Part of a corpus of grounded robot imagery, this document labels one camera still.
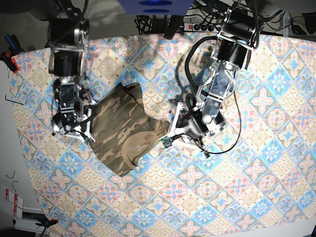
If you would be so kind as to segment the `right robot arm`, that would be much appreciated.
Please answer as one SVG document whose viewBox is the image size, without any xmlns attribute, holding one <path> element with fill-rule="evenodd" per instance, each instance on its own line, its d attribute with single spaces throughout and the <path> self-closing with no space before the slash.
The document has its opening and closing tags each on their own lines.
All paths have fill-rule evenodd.
<svg viewBox="0 0 316 237">
<path fill-rule="evenodd" d="M 91 123 L 96 104 L 91 92 L 80 84 L 85 74 L 88 51 L 89 21 L 85 19 L 88 1 L 83 8 L 75 7 L 70 0 L 57 1 L 61 13 L 48 26 L 50 58 L 48 72 L 55 76 L 52 85 L 52 135 L 66 136 L 89 144 L 95 139 Z"/>
</svg>

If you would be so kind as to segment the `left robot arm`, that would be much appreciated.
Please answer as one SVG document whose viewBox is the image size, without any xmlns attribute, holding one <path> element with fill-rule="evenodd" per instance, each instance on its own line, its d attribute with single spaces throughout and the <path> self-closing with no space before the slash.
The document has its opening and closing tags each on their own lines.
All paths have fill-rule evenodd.
<svg viewBox="0 0 316 237">
<path fill-rule="evenodd" d="M 177 104 L 171 130 L 160 139 L 165 149 L 181 138 L 186 147 L 198 148 L 207 157 L 212 153 L 204 141 L 227 125 L 220 109 L 223 100 L 235 93 L 235 74 L 247 69 L 252 51 L 259 46 L 259 34 L 264 23 L 279 13 L 280 8 L 271 0 L 247 0 L 244 4 L 238 0 L 225 11 L 218 23 L 218 34 L 195 43 L 185 61 L 185 73 L 194 93 L 186 95 L 185 103 Z M 212 51 L 208 78 L 196 85 L 189 62 L 197 48 L 209 40 L 215 40 L 218 49 Z"/>
</svg>

